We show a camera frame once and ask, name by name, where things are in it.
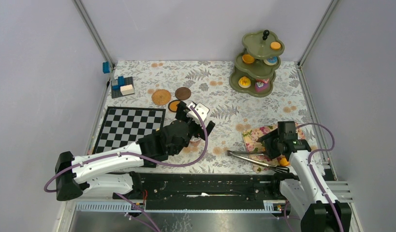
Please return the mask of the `metal tongs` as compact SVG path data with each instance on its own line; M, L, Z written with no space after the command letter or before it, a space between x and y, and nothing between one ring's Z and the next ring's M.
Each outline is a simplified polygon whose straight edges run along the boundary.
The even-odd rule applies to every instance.
M276 173L289 173L290 172L290 168L288 167L284 167L284 166L280 166L280 165L271 165L271 164L267 164L263 161L258 161L255 159L251 159L249 158L249 153L248 152L241 152L241 151L231 151L231 150L227 150L227 155L228 156L232 156L241 160L245 160L249 163L258 165L260 167L266 167Z

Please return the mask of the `yellow frosted donut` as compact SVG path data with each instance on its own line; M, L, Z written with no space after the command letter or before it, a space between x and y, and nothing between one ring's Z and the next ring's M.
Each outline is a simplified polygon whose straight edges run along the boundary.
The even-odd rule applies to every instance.
M238 85L241 88L249 88L251 86L251 80L246 77L246 76L242 76L239 80L238 80Z

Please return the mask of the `purple candy packet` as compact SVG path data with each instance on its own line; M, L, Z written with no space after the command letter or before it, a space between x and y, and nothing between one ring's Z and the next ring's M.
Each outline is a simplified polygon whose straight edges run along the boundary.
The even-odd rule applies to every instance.
M256 82L255 83L255 91L257 93L264 92L268 89L269 84L265 84L264 82Z

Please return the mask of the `pink strawberry cake slice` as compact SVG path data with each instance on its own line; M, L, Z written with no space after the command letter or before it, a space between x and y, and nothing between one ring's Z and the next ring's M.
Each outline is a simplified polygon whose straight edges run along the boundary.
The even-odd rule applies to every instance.
M256 81L267 85L269 83L269 80L270 79L257 79Z

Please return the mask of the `blue frosted donut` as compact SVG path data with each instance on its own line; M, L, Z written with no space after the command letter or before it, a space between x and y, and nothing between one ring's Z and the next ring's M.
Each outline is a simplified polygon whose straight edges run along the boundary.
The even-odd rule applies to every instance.
M278 57L270 57L270 58L264 59L263 62L268 66L273 66L273 65L277 64L278 60L279 60Z

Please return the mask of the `round orange biscuit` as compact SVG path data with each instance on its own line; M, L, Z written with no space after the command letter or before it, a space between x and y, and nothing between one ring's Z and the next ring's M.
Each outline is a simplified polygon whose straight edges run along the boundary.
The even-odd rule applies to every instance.
M272 50L280 50L280 49L282 48L282 45L281 45L281 43L279 43L279 42L272 42L272 43L270 44L270 48L271 48Z

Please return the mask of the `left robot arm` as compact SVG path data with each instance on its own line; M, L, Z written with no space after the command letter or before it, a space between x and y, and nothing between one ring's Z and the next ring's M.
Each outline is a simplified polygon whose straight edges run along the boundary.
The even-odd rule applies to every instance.
M57 201L70 201L83 195L98 197L110 194L125 195L136 199L143 186L135 172L117 174L132 167L156 167L167 163L169 156L177 155L189 146L192 138L205 142L215 127L213 121L205 124L209 108L201 103L186 105L181 101L175 120L137 141L119 148L85 156L74 156L70 151L59 154L55 175L45 184L45 192L51 192L49 184L55 182Z

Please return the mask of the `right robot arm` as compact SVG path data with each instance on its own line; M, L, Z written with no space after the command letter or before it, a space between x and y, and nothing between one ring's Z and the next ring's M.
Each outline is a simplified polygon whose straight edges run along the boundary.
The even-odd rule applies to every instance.
M277 174L278 181L271 184L270 193L276 199L288 200L301 219L301 231L348 232L352 210L318 173L315 152L306 140L298 138L297 129L293 121L280 121L275 130L258 139L271 159L284 155L295 171Z

